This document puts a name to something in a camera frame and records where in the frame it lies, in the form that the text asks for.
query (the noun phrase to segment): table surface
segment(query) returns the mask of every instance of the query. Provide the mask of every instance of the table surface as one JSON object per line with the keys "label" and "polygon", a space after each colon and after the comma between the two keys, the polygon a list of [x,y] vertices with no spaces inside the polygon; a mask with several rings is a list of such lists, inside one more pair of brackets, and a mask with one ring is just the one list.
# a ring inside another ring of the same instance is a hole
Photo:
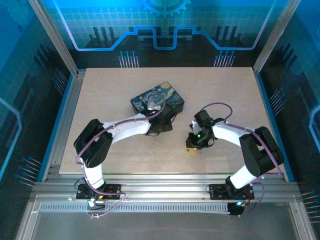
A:
{"label": "table surface", "polygon": [[[185,148],[194,115],[212,102],[232,106],[230,123],[258,128],[270,123],[250,67],[88,68],[62,157],[60,173],[80,173],[73,147],[88,122],[122,120],[135,115],[130,100],[157,85],[169,82],[184,99],[173,130],[159,136],[142,134],[112,145],[102,164],[103,173],[234,173],[244,165],[240,147],[216,140],[202,150]],[[213,118],[229,114],[225,106],[207,108]]]}

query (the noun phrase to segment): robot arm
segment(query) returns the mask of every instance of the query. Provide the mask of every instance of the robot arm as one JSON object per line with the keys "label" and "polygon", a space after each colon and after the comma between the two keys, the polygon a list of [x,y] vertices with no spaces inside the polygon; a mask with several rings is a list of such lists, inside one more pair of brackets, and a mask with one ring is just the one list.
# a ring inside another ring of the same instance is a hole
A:
{"label": "robot arm", "polygon": [[[138,113],[137,115],[125,120],[141,119],[145,117],[145,115]],[[81,149],[90,139],[94,137],[94,135],[109,126],[115,125],[118,122],[120,121],[100,123],[97,119],[91,120],[74,142],[74,147],[77,153],[81,151]],[[110,146],[133,135],[146,134],[151,125],[152,124],[146,119],[128,121],[121,125],[115,126],[114,128],[111,128],[102,134],[100,138],[83,153],[81,161],[84,163],[85,175],[88,179],[88,182],[95,189],[98,189],[105,183],[102,173],[102,162],[105,160]]]}
{"label": "robot arm", "polygon": [[[212,146],[209,141],[217,139],[223,139],[241,147],[245,165],[226,179],[225,189],[230,197],[256,178],[275,168],[270,156],[265,149],[260,149],[261,144],[253,134],[229,126],[222,118],[213,120],[205,110],[194,116],[190,128],[193,133],[189,133],[185,142],[187,149],[208,148]],[[266,127],[246,129],[260,136],[278,165],[284,162],[280,149]]]}
{"label": "robot arm", "polygon": [[93,119],[88,123],[73,144],[77,154],[92,138],[109,128],[80,157],[87,181],[94,189],[101,189],[105,184],[101,164],[107,157],[112,144],[137,134],[160,134],[172,130],[171,119],[176,115],[173,109],[165,104],[161,113],[156,117],[152,116],[154,112],[155,109],[148,109],[121,121],[101,123],[98,119]]}

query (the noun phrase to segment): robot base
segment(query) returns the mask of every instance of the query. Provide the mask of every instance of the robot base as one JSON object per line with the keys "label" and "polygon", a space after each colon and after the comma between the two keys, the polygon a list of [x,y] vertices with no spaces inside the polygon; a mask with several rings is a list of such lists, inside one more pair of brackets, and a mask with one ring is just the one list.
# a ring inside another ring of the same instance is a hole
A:
{"label": "robot base", "polygon": [[[120,193],[121,192],[121,185],[120,184],[106,184],[104,183],[101,187],[97,189],[103,193]],[[95,200],[119,200],[119,195],[100,195],[93,191],[87,184],[79,184],[78,191],[76,192],[76,199],[92,199]]]}
{"label": "robot base", "polygon": [[255,199],[253,188],[249,184],[237,189],[237,191],[233,192],[232,195],[228,193],[225,184],[210,184],[208,193],[210,193],[210,200],[244,201],[249,200],[249,196],[250,200]]}

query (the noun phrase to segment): gear graphic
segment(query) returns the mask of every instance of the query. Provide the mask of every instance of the gear graphic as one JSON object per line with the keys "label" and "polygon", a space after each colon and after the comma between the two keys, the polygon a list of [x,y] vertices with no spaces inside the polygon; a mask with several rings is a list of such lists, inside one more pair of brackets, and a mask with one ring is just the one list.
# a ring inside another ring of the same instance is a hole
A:
{"label": "gear graphic", "polygon": [[23,24],[30,14],[28,0],[3,0],[1,4],[19,25]]}
{"label": "gear graphic", "polygon": [[143,0],[144,10],[149,10],[150,14],[157,17],[162,15],[164,18],[174,14],[180,14],[180,10],[186,10],[187,4],[191,4],[191,0]]}

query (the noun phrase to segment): black box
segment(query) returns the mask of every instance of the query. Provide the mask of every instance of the black box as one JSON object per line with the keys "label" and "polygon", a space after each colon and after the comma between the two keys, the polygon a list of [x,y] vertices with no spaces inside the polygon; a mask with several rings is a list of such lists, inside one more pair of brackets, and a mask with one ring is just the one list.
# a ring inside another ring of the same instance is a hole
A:
{"label": "black box", "polygon": [[[154,94],[163,95],[165,98],[165,103],[169,105],[176,114],[179,114],[183,111],[185,101],[167,81],[132,98],[131,104],[133,111],[137,114],[145,110],[144,106],[147,106],[149,97]],[[162,105],[162,102],[163,100],[160,96],[154,96],[152,98],[151,105]]]}

